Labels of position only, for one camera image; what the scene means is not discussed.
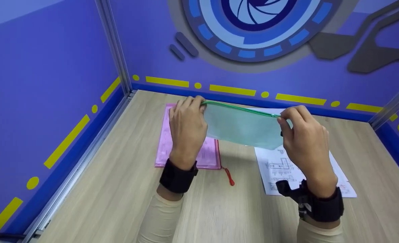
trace metal frame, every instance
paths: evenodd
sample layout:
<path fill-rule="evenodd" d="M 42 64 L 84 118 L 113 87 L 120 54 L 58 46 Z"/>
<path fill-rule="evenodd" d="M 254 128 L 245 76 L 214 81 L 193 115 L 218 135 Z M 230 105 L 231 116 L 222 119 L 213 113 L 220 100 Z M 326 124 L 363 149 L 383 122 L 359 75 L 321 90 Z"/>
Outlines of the metal frame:
<path fill-rule="evenodd" d="M 102 20 L 103 28 L 105 29 L 106 37 L 108 38 L 109 47 L 111 48 L 111 52 L 114 57 L 114 63 L 121 79 L 123 92 L 126 96 L 128 96 L 132 91 L 132 84 L 130 83 L 123 50 L 121 48 L 117 27 L 111 9 L 111 4 L 109 0 L 95 1 L 99 11 L 100 19 Z"/>
<path fill-rule="evenodd" d="M 76 166 L 63 181 L 62 185 L 57 189 L 57 192 L 55 192 L 55 194 L 51 197 L 51 200 L 49 200 L 39 216 L 35 218 L 33 223 L 25 231 L 25 239 L 19 240 L 18 243 L 28 243 L 33 238 L 36 232 L 45 230 L 46 226 L 48 226 L 49 222 L 51 221 L 51 218 L 56 213 L 57 209 L 59 209 L 59 207 L 67 197 L 68 193 L 71 191 L 75 183 L 79 180 L 87 166 L 90 164 L 97 150 L 100 148 L 103 141 L 106 139 L 109 132 L 117 123 L 117 120 L 122 115 L 125 108 L 130 103 L 136 93 L 136 91 L 132 89 L 132 85 L 130 83 L 110 2 L 109 0 L 95 0 L 95 2 L 99 11 L 100 19 L 102 20 L 102 25 L 105 30 L 106 37 L 108 39 L 108 45 L 111 49 L 111 53 L 113 54 L 115 66 L 121 79 L 121 85 L 125 97 L 123 97 L 122 101 L 119 103 L 114 112 L 103 125 L 102 129 L 93 139 L 90 146 L 79 159 Z"/>
<path fill-rule="evenodd" d="M 399 111 L 399 92 L 387 103 L 384 108 L 369 120 L 372 129 L 376 131 L 380 126 Z"/>

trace green zipper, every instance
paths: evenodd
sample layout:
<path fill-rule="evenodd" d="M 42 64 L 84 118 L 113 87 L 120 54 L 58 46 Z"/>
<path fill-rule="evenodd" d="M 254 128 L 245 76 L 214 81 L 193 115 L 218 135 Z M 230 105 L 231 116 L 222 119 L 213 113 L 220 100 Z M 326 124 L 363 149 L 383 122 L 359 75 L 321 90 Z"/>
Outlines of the green zipper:
<path fill-rule="evenodd" d="M 201 105 L 208 105 L 208 104 L 217 105 L 217 106 L 223 106 L 223 107 L 232 108 L 232 109 L 237 109 L 237 110 L 240 110 L 240 111 L 250 112 L 250 113 L 257 114 L 257 115 L 264 115 L 264 116 L 268 116 L 268 117 L 275 117 L 275 118 L 280 117 L 280 115 L 277 115 L 277 114 L 270 114 L 270 113 L 266 113 L 266 112 L 255 111 L 255 110 L 242 108 L 242 107 L 239 107 L 239 106 L 227 105 L 227 104 L 224 104 L 224 103 L 215 102 L 215 101 L 211 101 L 211 100 L 206 100 L 203 103 L 201 103 Z"/>

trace yellow stripe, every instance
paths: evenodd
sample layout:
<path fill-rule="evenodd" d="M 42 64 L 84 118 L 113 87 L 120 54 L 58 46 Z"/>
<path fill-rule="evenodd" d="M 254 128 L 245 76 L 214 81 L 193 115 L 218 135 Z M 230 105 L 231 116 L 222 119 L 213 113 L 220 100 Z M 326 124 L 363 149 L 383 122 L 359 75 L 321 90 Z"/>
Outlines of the yellow stripe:
<path fill-rule="evenodd" d="M 55 162 L 62 156 L 70 144 L 75 140 L 78 134 L 84 129 L 87 123 L 90 121 L 88 115 L 82 117 L 78 124 L 73 128 L 73 130 L 67 135 L 67 137 L 60 143 L 60 145 L 54 150 L 54 152 L 49 156 L 49 158 L 43 163 L 48 169 L 51 169 Z"/>
<path fill-rule="evenodd" d="M 390 120 L 393 122 L 394 120 L 396 120 L 397 119 L 397 115 L 396 114 L 394 114 L 394 115 L 392 115 L 391 117 L 390 117 Z"/>
<path fill-rule="evenodd" d="M 252 89 L 234 88 L 234 87 L 220 86 L 214 84 L 210 84 L 210 91 L 225 92 L 225 93 L 245 95 L 245 96 L 255 96 L 256 93 L 256 90 Z"/>
<path fill-rule="evenodd" d="M 311 98 L 311 97 L 303 97 L 303 96 L 294 96 L 294 95 L 285 95 L 285 94 L 277 94 L 276 100 L 285 100 L 299 103 L 306 103 L 311 105 L 319 105 L 323 106 L 327 100 Z"/>
<path fill-rule="evenodd" d="M 362 104 L 357 104 L 357 103 L 349 103 L 348 106 L 346 107 L 346 109 L 378 113 L 383 108 L 379 107 L 379 106 L 368 106 L 368 105 L 362 105 Z"/>
<path fill-rule="evenodd" d="M 0 230 L 7 223 L 10 217 L 16 212 L 17 209 L 23 203 L 22 200 L 15 197 L 11 200 L 11 202 L 4 208 L 4 210 L 0 214 Z"/>
<path fill-rule="evenodd" d="M 169 79 L 169 78 L 156 78 L 156 77 L 146 76 L 145 81 L 148 83 L 158 83 L 158 84 L 165 84 L 165 85 L 189 88 L 189 82 L 182 81 L 182 80 L 175 80 L 175 79 Z"/>
<path fill-rule="evenodd" d="M 109 98 L 109 96 L 113 93 L 113 91 L 116 89 L 116 87 L 120 84 L 120 77 L 117 77 L 114 82 L 109 86 L 109 88 L 102 94 L 100 97 L 100 100 L 102 100 L 102 103 L 105 103 L 105 101 Z"/>

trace pink folder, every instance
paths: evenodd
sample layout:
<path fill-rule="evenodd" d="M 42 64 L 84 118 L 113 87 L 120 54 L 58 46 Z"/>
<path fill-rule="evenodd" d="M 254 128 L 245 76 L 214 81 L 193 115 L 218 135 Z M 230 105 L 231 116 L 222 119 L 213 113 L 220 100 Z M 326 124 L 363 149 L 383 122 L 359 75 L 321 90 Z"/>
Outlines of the pink folder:
<path fill-rule="evenodd" d="M 160 132 L 159 146 L 157 148 L 155 167 L 164 167 L 172 149 L 172 137 L 169 123 L 169 110 L 175 104 L 167 104 L 165 108 L 162 130 Z M 217 140 L 206 137 L 198 157 L 196 158 L 198 169 L 220 169 L 221 160 L 219 143 Z"/>

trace translucent green pouch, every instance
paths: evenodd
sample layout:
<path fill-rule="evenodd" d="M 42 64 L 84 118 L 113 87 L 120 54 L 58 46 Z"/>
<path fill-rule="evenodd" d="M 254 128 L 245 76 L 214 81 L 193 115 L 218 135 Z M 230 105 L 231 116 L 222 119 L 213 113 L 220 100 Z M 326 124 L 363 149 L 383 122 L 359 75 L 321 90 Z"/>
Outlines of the translucent green pouch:
<path fill-rule="evenodd" d="M 283 144 L 277 122 L 280 115 L 214 101 L 204 101 L 203 104 L 207 105 L 204 112 L 207 137 L 270 150 Z"/>

